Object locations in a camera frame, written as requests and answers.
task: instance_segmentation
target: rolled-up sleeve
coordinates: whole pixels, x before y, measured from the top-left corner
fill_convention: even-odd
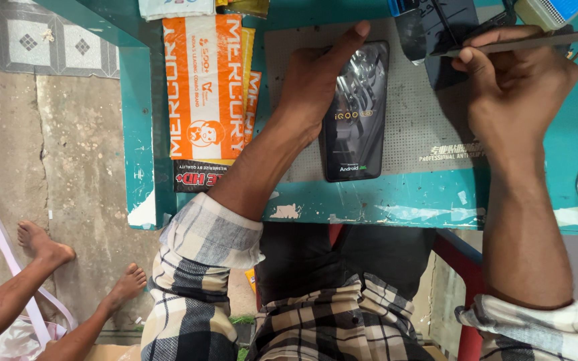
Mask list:
[[[142,360],[236,360],[229,322],[231,268],[264,259],[261,222],[229,211],[204,193],[160,235],[149,290],[155,306],[142,333]]]
[[[541,311],[478,295],[469,310],[459,307],[456,315],[483,336],[482,359],[578,360],[578,301]]]

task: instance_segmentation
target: gray repair mat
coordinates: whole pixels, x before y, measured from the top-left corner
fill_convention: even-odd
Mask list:
[[[498,11],[488,10],[481,21]],[[265,33],[272,110],[280,100],[293,50],[332,45],[352,25],[329,24]],[[382,175],[472,168],[477,163],[484,164],[482,149],[468,128],[469,84],[461,83],[435,93],[429,86],[424,65],[413,65],[403,54],[394,18],[372,20],[371,26],[367,40],[386,40],[390,46]],[[320,179],[324,179],[322,160],[318,141],[314,141],[298,155],[281,182]]]

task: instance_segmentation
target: black smartphone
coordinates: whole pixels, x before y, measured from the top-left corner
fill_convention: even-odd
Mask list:
[[[328,182],[380,175],[388,66],[389,43],[366,42],[336,79],[336,94],[319,139]]]

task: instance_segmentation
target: gray tile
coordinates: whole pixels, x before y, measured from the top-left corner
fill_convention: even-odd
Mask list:
[[[40,4],[34,3],[33,1],[4,0],[0,3],[0,10],[41,13],[46,15],[53,14],[50,10],[44,8]]]
[[[8,52],[11,63],[50,66],[50,42],[42,40],[47,24],[8,20]]]
[[[0,70],[117,78],[117,47],[32,0],[0,0]]]
[[[110,74],[108,70],[108,48],[110,47],[110,44],[104,39],[100,40],[101,70],[106,74],[105,76],[108,77]]]
[[[67,68],[101,69],[100,37],[77,25],[64,25]]]

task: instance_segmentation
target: teal wooden table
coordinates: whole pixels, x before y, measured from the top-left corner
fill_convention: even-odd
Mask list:
[[[137,0],[131,4],[36,1],[119,46],[128,220],[131,227],[160,228],[168,215],[194,196],[172,192],[161,22],[139,18]],[[501,2],[476,0],[475,4]],[[265,31],[388,16],[386,0],[272,0],[268,20],[245,17],[244,25],[257,29],[253,69],[263,72],[254,134],[271,113],[264,76]],[[578,29],[578,18],[573,25]],[[550,126],[544,145],[547,182],[561,231],[578,234],[578,83]],[[386,175],[346,183],[282,183],[263,219],[482,229],[488,191],[488,169]],[[457,209],[461,192],[467,203]],[[291,218],[277,218],[278,210],[291,211]]]

